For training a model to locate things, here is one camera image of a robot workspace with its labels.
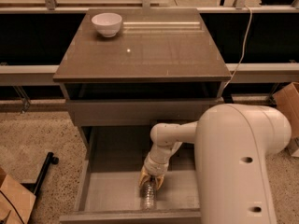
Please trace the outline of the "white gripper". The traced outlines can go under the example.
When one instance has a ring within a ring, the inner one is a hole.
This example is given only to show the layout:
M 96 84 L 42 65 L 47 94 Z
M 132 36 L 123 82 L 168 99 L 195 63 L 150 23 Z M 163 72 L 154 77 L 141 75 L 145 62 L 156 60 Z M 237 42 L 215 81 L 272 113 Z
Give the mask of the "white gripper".
M 143 185 L 150 180 L 150 176 L 152 175 L 155 176 L 156 189 L 159 189 L 164 182 L 164 175 L 168 170 L 168 166 L 169 162 L 159 163 L 148 155 L 144 160 L 143 168 L 140 172 L 138 186 L 142 188 Z

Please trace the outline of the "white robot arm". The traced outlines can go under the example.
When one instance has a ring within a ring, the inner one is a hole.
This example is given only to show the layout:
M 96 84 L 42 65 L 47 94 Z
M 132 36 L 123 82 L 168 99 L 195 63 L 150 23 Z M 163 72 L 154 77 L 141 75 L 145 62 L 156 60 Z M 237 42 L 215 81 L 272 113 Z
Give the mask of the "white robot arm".
M 277 224 L 265 157 L 291 136 L 289 121 L 273 107 L 215 105 L 195 122 L 153 126 L 139 184 L 153 179 L 159 188 L 170 158 L 190 143 L 202 224 Z

